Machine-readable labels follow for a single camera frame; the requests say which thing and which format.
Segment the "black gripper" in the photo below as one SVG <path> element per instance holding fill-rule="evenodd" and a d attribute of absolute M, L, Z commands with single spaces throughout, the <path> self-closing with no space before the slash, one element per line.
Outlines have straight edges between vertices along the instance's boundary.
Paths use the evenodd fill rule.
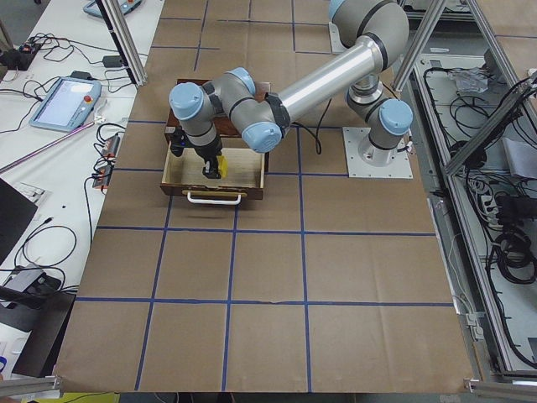
<path fill-rule="evenodd" d="M 213 139 L 206 145 L 195 145 L 190 141 L 190 137 L 182 127 L 175 127 L 169 136 L 169 149 L 172 155 L 180 157 L 185 149 L 193 149 L 204 161 L 206 161 L 203 174 L 212 178 L 220 178 L 221 171 L 219 158 L 222 154 L 222 141 L 219 137 Z"/>

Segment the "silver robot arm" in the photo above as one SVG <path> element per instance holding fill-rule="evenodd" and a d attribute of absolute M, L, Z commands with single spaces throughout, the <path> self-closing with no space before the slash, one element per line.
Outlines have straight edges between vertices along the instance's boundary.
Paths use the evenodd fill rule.
<path fill-rule="evenodd" d="M 369 124 L 360 143 L 362 159 L 388 165 L 413 122 L 410 106 L 383 94 L 379 79 L 403 53 L 409 21 L 395 1 L 332 1 L 329 17 L 345 51 L 279 93 L 259 102 L 253 78 L 242 67 L 200 86 L 180 83 L 169 104 L 194 151 L 204 160 L 203 173 L 222 178 L 222 141 L 215 118 L 228 117 L 253 151 L 265 154 L 284 138 L 290 125 L 313 107 L 345 92 L 347 105 Z"/>

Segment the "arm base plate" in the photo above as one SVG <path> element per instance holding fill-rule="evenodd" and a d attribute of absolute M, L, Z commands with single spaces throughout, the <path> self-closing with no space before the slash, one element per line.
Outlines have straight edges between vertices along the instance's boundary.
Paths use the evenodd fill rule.
<path fill-rule="evenodd" d="M 347 50 L 347 47 L 342 43 L 339 28 L 332 22 L 328 23 L 330 41 L 331 41 L 331 53 L 338 55 Z"/>
<path fill-rule="evenodd" d="M 353 179 L 412 180 L 409 153 L 403 139 L 391 150 L 376 148 L 369 138 L 370 128 L 344 127 L 343 143 L 347 173 Z"/>

